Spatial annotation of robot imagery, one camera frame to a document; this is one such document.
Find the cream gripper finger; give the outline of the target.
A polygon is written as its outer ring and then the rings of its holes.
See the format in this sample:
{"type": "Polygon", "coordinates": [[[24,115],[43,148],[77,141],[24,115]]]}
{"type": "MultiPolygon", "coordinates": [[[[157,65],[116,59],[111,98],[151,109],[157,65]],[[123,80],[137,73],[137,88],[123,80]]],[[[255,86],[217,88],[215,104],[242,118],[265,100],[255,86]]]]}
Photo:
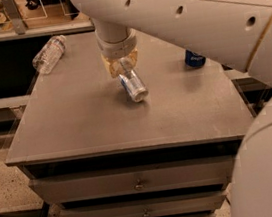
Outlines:
{"type": "Polygon", "coordinates": [[[138,59],[138,50],[133,49],[131,53],[129,53],[127,56],[121,58],[119,60],[119,63],[121,64],[122,69],[125,71],[131,71],[133,68],[135,68],[137,64],[138,59]]]}
{"type": "Polygon", "coordinates": [[[102,62],[105,66],[106,71],[110,74],[112,78],[118,77],[120,74],[124,74],[125,70],[122,66],[121,59],[110,59],[106,56],[101,56],[102,62]]]}

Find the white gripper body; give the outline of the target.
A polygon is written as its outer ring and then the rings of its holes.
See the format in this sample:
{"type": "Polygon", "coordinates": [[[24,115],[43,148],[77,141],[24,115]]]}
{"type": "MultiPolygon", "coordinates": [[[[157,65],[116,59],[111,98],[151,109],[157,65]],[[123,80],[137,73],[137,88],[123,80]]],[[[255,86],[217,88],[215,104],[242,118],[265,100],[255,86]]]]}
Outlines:
{"type": "Polygon", "coordinates": [[[136,33],[134,29],[131,29],[129,35],[121,42],[109,43],[108,41],[97,38],[97,43],[101,50],[101,55],[109,60],[117,60],[132,53],[135,49],[137,44],[136,33]]]}

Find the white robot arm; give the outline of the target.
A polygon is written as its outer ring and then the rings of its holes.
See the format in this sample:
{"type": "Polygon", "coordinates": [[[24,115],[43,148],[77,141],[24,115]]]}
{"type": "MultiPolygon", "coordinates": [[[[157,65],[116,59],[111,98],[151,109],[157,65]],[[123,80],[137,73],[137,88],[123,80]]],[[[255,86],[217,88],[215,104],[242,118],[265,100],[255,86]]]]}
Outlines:
{"type": "MultiPolygon", "coordinates": [[[[131,27],[272,87],[272,0],[71,0],[94,22],[104,53],[131,27]]],[[[272,98],[240,145],[231,217],[272,217],[272,98]]]]}

